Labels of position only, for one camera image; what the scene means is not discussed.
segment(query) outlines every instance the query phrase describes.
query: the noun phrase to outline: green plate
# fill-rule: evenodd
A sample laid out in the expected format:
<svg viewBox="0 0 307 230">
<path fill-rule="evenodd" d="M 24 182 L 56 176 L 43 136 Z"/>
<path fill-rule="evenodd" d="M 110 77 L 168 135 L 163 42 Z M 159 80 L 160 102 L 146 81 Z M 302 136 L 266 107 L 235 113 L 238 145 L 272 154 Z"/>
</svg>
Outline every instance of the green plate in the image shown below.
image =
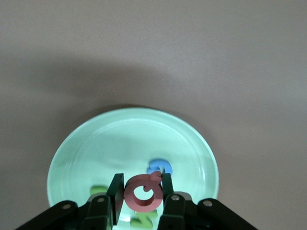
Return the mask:
<svg viewBox="0 0 307 230">
<path fill-rule="evenodd" d="M 106 189 L 114 174 L 124 173 L 126 183 L 147 173 L 154 159 L 170 163 L 174 191 L 189 193 L 196 204 L 217 198 L 219 176 L 214 155 L 192 126 L 158 110 L 125 108 L 88 120 L 64 140 L 48 173 L 49 204 L 72 200 L 82 206 L 91 193 Z M 149 198 L 150 192 L 135 190 L 140 199 Z M 157 229 L 162 212 L 160 205 L 157 215 L 151 214 L 153 229 Z M 140 229 L 131 226 L 135 219 L 137 215 L 124 202 L 113 229 Z"/>
</svg>

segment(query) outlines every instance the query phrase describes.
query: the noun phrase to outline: light green plate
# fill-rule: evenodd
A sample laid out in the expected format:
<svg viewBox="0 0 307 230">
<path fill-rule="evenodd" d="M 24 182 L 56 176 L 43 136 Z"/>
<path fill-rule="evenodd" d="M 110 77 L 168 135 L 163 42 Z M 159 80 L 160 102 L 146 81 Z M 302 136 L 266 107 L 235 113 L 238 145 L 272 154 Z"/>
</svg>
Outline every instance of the light green plate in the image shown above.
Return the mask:
<svg viewBox="0 0 307 230">
<path fill-rule="evenodd" d="M 106 188 L 114 174 L 131 177 L 147 173 L 149 162 L 167 160 L 172 168 L 174 191 L 187 192 L 193 202 L 217 198 L 218 169 L 204 138 L 183 120 L 148 108 L 126 108 L 98 115 L 75 129 L 56 152 L 48 173 L 50 206 L 72 200 L 82 206 L 91 190 Z M 150 192 L 136 189 L 140 199 Z M 158 216 L 150 217 L 157 229 Z M 135 212 L 123 205 L 119 223 L 113 229 L 140 229 L 130 226 Z"/>
</svg>

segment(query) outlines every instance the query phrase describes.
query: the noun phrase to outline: red foam letter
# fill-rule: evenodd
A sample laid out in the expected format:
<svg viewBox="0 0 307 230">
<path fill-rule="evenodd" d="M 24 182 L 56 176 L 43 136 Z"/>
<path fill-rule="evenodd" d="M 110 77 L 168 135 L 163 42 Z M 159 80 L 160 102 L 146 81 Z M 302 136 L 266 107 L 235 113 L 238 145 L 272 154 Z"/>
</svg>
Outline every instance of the red foam letter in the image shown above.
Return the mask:
<svg viewBox="0 0 307 230">
<path fill-rule="evenodd" d="M 131 177 L 125 187 L 124 198 L 129 208 L 136 212 L 150 212 L 159 207 L 163 199 L 161 187 L 161 172 L 155 171 L 152 174 L 141 174 Z M 144 187 L 145 192 L 153 191 L 153 196 L 148 200 L 140 200 L 134 194 L 134 189 Z"/>
</svg>

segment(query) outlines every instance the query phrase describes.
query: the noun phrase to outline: gray surface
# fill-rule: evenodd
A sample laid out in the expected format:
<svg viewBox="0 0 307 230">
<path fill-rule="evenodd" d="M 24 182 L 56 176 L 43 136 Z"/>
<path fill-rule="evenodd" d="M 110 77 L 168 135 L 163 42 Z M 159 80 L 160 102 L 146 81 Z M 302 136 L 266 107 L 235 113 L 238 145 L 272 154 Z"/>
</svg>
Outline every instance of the gray surface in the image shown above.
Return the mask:
<svg viewBox="0 0 307 230">
<path fill-rule="evenodd" d="M 49 164 L 88 118 L 149 106 L 193 125 L 219 200 L 307 225 L 307 1 L 0 3 L 0 229 L 48 208 Z"/>
</svg>

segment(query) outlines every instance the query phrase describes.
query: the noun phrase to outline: round plate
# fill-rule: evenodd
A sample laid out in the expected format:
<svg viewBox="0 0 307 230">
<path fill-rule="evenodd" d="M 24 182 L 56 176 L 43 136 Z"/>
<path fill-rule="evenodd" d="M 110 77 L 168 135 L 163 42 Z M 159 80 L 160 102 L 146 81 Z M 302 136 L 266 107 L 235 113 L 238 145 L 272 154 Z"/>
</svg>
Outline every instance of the round plate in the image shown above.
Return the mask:
<svg viewBox="0 0 307 230">
<path fill-rule="evenodd" d="M 171 165 L 174 191 L 189 193 L 196 204 L 217 198 L 219 177 L 214 155 L 193 127 L 158 110 L 126 108 L 88 120 L 64 140 L 48 173 L 49 204 L 72 200 L 82 206 L 93 188 L 106 188 L 114 174 L 124 173 L 126 183 L 147 173 L 149 162 L 155 159 Z M 140 199 L 147 199 L 148 193 L 135 190 Z M 157 215 L 151 214 L 153 229 L 157 229 L 162 212 L 160 205 Z M 114 229 L 135 229 L 130 226 L 135 218 L 124 202 Z"/>
</svg>

